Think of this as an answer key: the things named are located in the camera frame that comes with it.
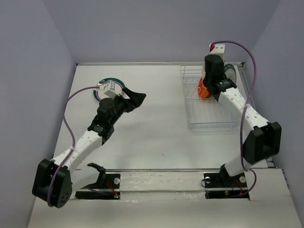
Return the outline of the large green red rimmed plate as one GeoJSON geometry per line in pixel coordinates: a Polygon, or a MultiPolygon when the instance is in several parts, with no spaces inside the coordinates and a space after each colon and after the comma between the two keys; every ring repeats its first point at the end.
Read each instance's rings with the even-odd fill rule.
{"type": "Polygon", "coordinates": [[[102,99],[108,98],[106,95],[104,95],[103,86],[106,84],[106,82],[108,82],[110,80],[115,81],[116,92],[119,95],[124,96],[123,88],[125,87],[125,84],[123,83],[123,81],[121,81],[118,78],[110,77],[110,78],[105,78],[105,79],[102,79],[101,81],[99,81],[98,84],[96,85],[97,88],[93,90],[93,96],[96,101],[100,102],[102,99]]]}

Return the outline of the orange plate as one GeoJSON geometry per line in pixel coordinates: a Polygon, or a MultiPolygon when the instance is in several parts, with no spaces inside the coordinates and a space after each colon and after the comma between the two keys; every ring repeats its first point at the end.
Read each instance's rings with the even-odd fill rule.
{"type": "Polygon", "coordinates": [[[207,99],[211,97],[211,94],[208,92],[207,88],[203,84],[203,78],[201,77],[198,84],[198,95],[201,99],[207,99]]]}

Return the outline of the white plate green lettered rim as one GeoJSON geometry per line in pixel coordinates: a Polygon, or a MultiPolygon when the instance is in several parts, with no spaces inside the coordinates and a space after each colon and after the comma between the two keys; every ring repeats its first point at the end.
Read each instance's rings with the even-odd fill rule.
{"type": "Polygon", "coordinates": [[[225,64],[224,73],[228,79],[230,79],[233,83],[236,83],[237,73],[233,64],[225,64]]]}

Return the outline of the cream plate with black patch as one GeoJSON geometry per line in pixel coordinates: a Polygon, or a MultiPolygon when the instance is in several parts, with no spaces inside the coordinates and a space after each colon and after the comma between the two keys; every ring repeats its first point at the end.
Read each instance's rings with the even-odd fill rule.
{"type": "Polygon", "coordinates": [[[202,71],[201,71],[201,78],[202,78],[202,80],[204,80],[205,75],[206,75],[206,73],[205,73],[205,67],[203,66],[202,67],[202,71]]]}

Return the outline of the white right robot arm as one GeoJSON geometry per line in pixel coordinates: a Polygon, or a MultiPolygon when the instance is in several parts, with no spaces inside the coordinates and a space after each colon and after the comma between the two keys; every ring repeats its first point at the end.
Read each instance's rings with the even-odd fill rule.
{"type": "Polygon", "coordinates": [[[222,165],[219,182],[230,186],[236,176],[279,153],[282,127],[262,117],[246,103],[237,85],[224,73],[224,62],[218,55],[205,56],[203,84],[207,91],[240,121],[240,155],[222,165]]]}

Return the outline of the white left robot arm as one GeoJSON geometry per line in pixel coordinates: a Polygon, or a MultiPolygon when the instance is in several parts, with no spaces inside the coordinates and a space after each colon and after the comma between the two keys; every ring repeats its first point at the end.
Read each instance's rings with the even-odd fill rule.
{"type": "Polygon", "coordinates": [[[32,194],[47,202],[49,207],[61,208],[75,191],[72,173],[92,152],[104,145],[114,133],[114,124],[124,114],[140,107],[145,93],[137,93],[124,87],[128,96],[106,91],[99,102],[97,114],[79,140],[72,137],[72,146],[59,156],[43,159],[37,167],[32,194]]]}

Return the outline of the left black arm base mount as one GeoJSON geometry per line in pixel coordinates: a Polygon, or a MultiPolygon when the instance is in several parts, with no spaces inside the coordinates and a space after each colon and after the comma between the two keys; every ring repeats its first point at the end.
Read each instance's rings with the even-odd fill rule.
{"type": "Polygon", "coordinates": [[[78,200],[119,200],[120,181],[119,173],[107,173],[104,180],[98,178],[96,183],[76,191],[75,198],[78,200]]]}

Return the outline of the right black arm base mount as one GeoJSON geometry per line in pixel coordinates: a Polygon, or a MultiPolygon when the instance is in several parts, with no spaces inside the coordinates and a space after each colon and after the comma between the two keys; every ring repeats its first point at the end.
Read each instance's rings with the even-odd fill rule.
{"type": "Polygon", "coordinates": [[[222,180],[217,172],[204,173],[201,186],[206,199],[249,199],[244,173],[227,180],[222,180]]]}

